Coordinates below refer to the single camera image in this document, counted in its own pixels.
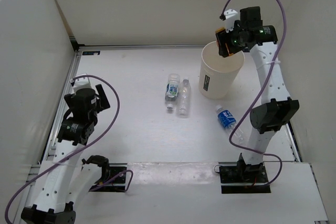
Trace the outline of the green label plastic bottle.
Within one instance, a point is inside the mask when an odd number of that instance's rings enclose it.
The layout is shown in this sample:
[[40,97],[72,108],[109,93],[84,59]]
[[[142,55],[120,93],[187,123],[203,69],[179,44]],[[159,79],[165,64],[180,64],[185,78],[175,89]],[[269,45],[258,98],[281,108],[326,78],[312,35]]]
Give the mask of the green label plastic bottle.
[[172,73],[168,76],[165,90],[165,105],[169,112],[172,112],[176,106],[180,86],[180,75]]

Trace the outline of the blue label plastic bottle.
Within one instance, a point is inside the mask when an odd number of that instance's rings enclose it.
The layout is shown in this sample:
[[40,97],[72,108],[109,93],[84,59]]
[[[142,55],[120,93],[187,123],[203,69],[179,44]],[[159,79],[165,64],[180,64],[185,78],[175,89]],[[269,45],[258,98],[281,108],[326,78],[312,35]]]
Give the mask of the blue label plastic bottle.
[[[234,116],[228,110],[225,110],[221,105],[216,106],[216,113],[217,118],[226,133],[228,135],[231,135],[237,124]],[[239,145],[245,145],[244,134],[240,128],[237,128],[237,130],[235,131],[232,137],[232,142]]]

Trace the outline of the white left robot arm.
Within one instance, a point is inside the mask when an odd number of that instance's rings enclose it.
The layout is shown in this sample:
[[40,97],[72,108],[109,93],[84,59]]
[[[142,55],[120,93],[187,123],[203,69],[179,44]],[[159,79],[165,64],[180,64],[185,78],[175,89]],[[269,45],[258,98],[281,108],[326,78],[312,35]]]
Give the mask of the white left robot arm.
[[64,97],[68,110],[57,135],[53,165],[45,171],[46,181],[31,206],[24,207],[21,218],[26,223],[74,223],[76,204],[96,182],[110,177],[109,160],[100,155],[82,159],[82,170],[73,178],[81,149],[88,145],[98,123],[98,113],[110,108],[102,85],[75,86]]

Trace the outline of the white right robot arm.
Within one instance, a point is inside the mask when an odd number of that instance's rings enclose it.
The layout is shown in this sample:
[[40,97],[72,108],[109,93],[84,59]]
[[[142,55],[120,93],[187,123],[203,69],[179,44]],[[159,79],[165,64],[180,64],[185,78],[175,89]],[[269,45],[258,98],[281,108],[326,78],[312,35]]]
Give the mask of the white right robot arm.
[[277,33],[274,26],[263,25],[260,7],[239,12],[228,9],[220,19],[225,27],[216,31],[219,55],[226,58],[248,49],[261,87],[261,104],[248,112],[253,129],[236,166],[236,177],[247,182],[261,173],[270,140],[298,111],[299,101],[291,98],[285,86],[277,56]]

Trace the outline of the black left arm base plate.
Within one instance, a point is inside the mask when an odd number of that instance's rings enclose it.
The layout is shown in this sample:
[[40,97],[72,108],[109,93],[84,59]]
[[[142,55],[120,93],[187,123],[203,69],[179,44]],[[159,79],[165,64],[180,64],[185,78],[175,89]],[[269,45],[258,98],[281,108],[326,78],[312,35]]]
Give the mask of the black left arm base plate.
[[[126,163],[110,163],[109,164],[109,176],[103,181],[103,182],[97,182],[94,184],[90,191],[93,191],[95,193],[102,192],[102,193],[123,193],[126,189],[126,181],[127,181],[127,175],[126,173],[120,174],[120,172],[127,170],[127,164]],[[108,183],[107,185],[95,190],[98,185],[107,182],[109,179],[114,177],[115,175],[118,175],[116,179],[114,179],[112,182]]]

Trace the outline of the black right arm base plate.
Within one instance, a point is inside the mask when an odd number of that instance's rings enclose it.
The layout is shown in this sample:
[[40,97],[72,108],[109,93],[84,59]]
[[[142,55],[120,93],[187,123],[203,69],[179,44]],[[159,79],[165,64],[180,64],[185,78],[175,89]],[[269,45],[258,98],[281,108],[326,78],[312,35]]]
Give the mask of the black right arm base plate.
[[222,194],[270,194],[265,165],[255,171],[243,170],[242,165],[219,165]]

